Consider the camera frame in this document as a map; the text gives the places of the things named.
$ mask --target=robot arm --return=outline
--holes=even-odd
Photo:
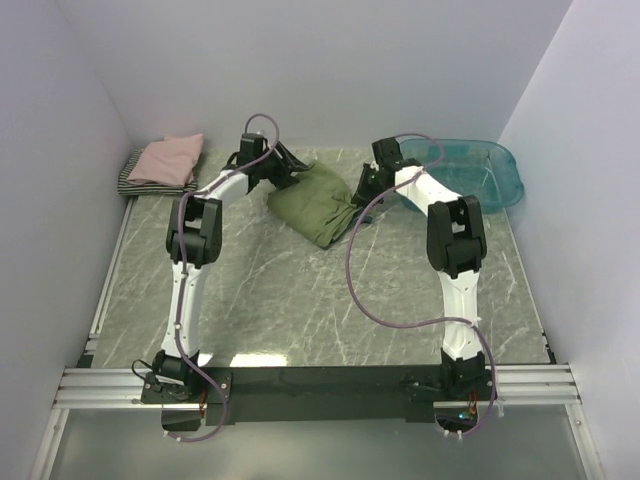
[[[383,191],[415,177],[422,166],[404,159],[395,138],[373,144],[374,162],[365,164],[353,202],[367,205]],[[428,218],[427,255],[438,272],[445,317],[478,319],[478,277],[487,245],[480,204],[475,197],[461,197],[423,172],[397,190]],[[442,347],[447,376],[472,378],[484,371],[482,345],[468,325],[447,322]]]
[[[183,279],[182,255],[178,241],[178,209],[180,200],[173,203],[167,232],[166,248],[172,260],[173,291],[171,307],[162,348],[154,358],[152,370],[158,381],[185,385],[187,390],[196,381],[193,372],[182,361],[175,342],[176,328],[180,329],[180,340],[186,355],[197,363],[199,352],[198,324],[204,285],[213,263],[222,249],[222,214],[236,200],[249,194],[261,180],[269,180],[277,189],[297,182],[292,173],[307,170],[284,145],[278,143],[274,152],[265,160],[249,169],[229,176],[229,171],[242,167],[263,155],[266,140],[258,134],[245,133],[240,149],[231,156],[218,178],[189,198],[183,226],[187,251],[186,289],[182,301],[180,325],[177,325],[178,296]],[[217,188],[220,179],[228,177]]]

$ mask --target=glass panel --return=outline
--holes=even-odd
[[[52,479],[585,479],[563,407],[512,407],[458,442],[399,420],[245,423],[199,444],[158,411],[72,411]]]

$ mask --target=blue plastic tub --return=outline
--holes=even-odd
[[[478,140],[439,140],[445,150],[444,161],[429,173],[460,195],[475,195],[484,213],[495,213],[515,205],[524,194],[516,160],[511,152],[494,142]],[[400,144],[404,158],[415,158],[427,165],[440,156],[433,143],[412,138]],[[402,197],[411,210],[418,208]]]

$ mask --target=striped cloth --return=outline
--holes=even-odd
[[[118,193],[120,195],[179,195],[183,192],[192,192],[198,189],[198,181],[194,175],[193,180],[184,187],[170,187],[159,183],[147,183],[145,185],[134,185],[127,182],[127,178],[136,166],[140,155],[144,149],[140,148],[131,154],[131,158],[120,172],[118,177]]]

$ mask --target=cable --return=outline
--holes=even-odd
[[[470,320],[467,320],[466,318],[461,318],[461,317],[441,317],[441,318],[434,318],[434,319],[431,319],[431,320],[421,320],[419,322],[406,323],[406,324],[393,323],[393,322],[385,321],[385,320],[377,317],[373,313],[371,313],[362,304],[362,302],[360,301],[360,299],[356,295],[356,290],[355,290],[355,288],[353,286],[353,280],[351,278],[351,252],[353,250],[353,242],[354,242],[354,240],[356,238],[356,234],[358,233],[358,229],[360,228],[360,225],[362,225],[362,223],[364,222],[364,219],[366,218],[367,214],[369,213],[369,210],[371,210],[380,200],[382,200],[385,197],[391,195],[392,193],[396,192],[397,190],[399,190],[399,189],[401,189],[403,187],[406,187],[407,185],[412,184],[413,182],[418,180],[420,175],[425,173],[427,171],[427,169],[438,165],[439,163],[442,162],[442,160],[444,160],[444,148],[442,147],[440,142],[438,142],[434,138],[431,138],[430,136],[424,135],[422,133],[403,133],[403,134],[400,134],[400,135],[396,135],[395,137],[398,138],[398,137],[407,137],[407,136],[417,136],[417,137],[426,138],[427,140],[429,140],[430,142],[434,143],[438,147],[438,149],[440,150],[440,156],[438,157],[437,160],[431,162],[429,165],[427,165],[424,168],[422,168],[418,173],[416,173],[413,177],[411,177],[406,182],[402,182],[402,183],[400,183],[398,185],[395,185],[395,186],[385,190],[384,192],[382,192],[376,198],[371,200],[371,202],[364,208],[364,210],[362,211],[362,213],[358,217],[358,221],[356,222],[356,224],[353,227],[353,230],[351,232],[351,236],[349,237],[349,243],[347,245],[347,253],[346,253],[345,258],[344,258],[344,270],[345,270],[345,273],[346,273],[346,276],[347,276],[347,287],[349,288],[349,293],[351,294],[351,298],[353,299],[353,301],[356,304],[356,306],[360,309],[360,311],[362,313],[364,313],[367,317],[369,317],[371,320],[373,320],[377,324],[382,325],[384,327],[405,329],[405,328],[426,327],[428,325],[436,325],[438,323],[445,323],[445,322],[457,322],[457,323],[463,323],[465,325],[470,326],[473,329],[473,331],[476,333],[476,335],[478,335],[478,340],[480,340],[480,344],[482,345],[482,349],[487,354],[487,358],[489,359],[489,365],[491,367],[491,397],[489,399],[489,406],[488,406],[488,409],[487,409],[487,413],[485,413],[484,415],[482,415],[482,417],[480,417],[480,419],[478,419],[477,424],[473,428],[467,430],[466,432],[464,432],[462,434],[463,436],[466,436],[466,435],[472,434],[475,431],[477,431],[477,429],[485,422],[486,417],[489,416],[489,413],[491,412],[491,409],[493,408],[493,403],[494,403],[494,400],[495,400],[495,397],[496,397],[496,364],[495,364],[495,361],[493,359],[493,355],[491,353],[491,349],[489,348],[489,343],[487,342],[487,339],[480,332],[480,330],[473,324],[473,322],[471,322]]]
[[[243,165],[239,168],[236,168],[235,170],[229,170],[228,174],[225,175],[224,177],[221,177],[217,182],[215,182],[213,185],[211,185],[209,188],[207,188],[206,190],[199,190],[196,192],[188,192],[185,193],[182,198],[180,199],[180,204],[178,207],[178,243],[180,244],[180,254],[182,255],[182,279],[180,280],[180,288],[178,290],[178,302],[177,302],[177,308],[176,308],[176,322],[175,322],[175,342],[176,342],[176,347],[178,348],[178,351],[180,352],[180,357],[182,358],[182,360],[189,366],[191,367],[191,369],[193,371],[195,371],[198,375],[200,375],[204,380],[206,380],[216,391],[216,393],[220,396],[220,398],[222,399],[222,415],[220,417],[220,420],[218,421],[218,424],[215,426],[215,428],[213,430],[211,430],[209,433],[206,433],[204,435],[201,435],[199,437],[181,437],[173,432],[168,432],[167,435],[179,442],[185,442],[185,443],[195,443],[195,442],[200,442],[202,440],[208,440],[209,438],[213,437],[216,433],[218,433],[220,431],[220,429],[224,426],[225,422],[227,421],[227,416],[229,415],[229,405],[227,402],[227,399],[225,397],[225,393],[222,391],[222,388],[220,388],[220,385],[218,385],[216,383],[216,381],[211,378],[209,375],[207,375],[207,373],[205,373],[202,369],[200,369],[200,367],[198,367],[198,365],[196,365],[194,362],[191,361],[191,359],[187,356],[186,352],[184,351],[184,347],[182,346],[182,341],[180,340],[180,331],[182,328],[182,305],[184,303],[184,295],[185,295],[185,289],[187,287],[187,276],[189,275],[189,270],[188,270],[188,266],[187,266],[187,246],[185,244],[185,240],[184,240],[184,217],[185,217],[185,210],[187,208],[187,202],[189,201],[189,199],[195,195],[202,195],[202,194],[209,194],[212,191],[214,191],[216,188],[218,188],[220,185],[222,185],[224,182],[226,182],[229,178],[233,177],[234,175],[237,175],[243,171],[245,171],[246,169],[256,165],[257,163],[260,163],[261,161],[263,161],[264,159],[266,159],[269,155],[271,155],[271,153],[275,150],[276,145],[278,144],[278,142],[280,141],[280,128],[278,127],[278,124],[276,123],[276,121],[270,117],[267,114],[264,113],[255,113],[253,115],[251,115],[249,117],[249,119],[247,120],[247,123],[245,123],[244,126],[244,132],[247,133],[248,129],[249,129],[249,125],[251,124],[251,122],[256,119],[256,118],[266,118],[267,120],[269,120],[271,122],[271,124],[273,125],[275,131],[276,131],[276,135],[275,135],[275,140],[273,141],[273,143],[271,144],[271,147],[268,148],[260,157],[256,158],[255,160],[252,160],[251,162],[247,163],[246,165]]]
[[[149,370],[151,370],[151,371],[153,371],[153,368],[151,368],[151,365],[149,365],[147,362],[145,362],[144,360],[140,360],[140,359],[134,360],[134,361],[131,363],[131,371],[133,372],[133,374],[134,374],[136,377],[138,377],[139,379],[141,379],[143,382],[145,382],[145,383],[146,383],[146,381],[147,381],[147,380],[146,380],[146,378],[144,378],[141,374],[139,374],[138,372],[136,372],[136,363],[141,363],[141,364],[143,364],[145,367],[147,367],[147,368],[148,368]]]

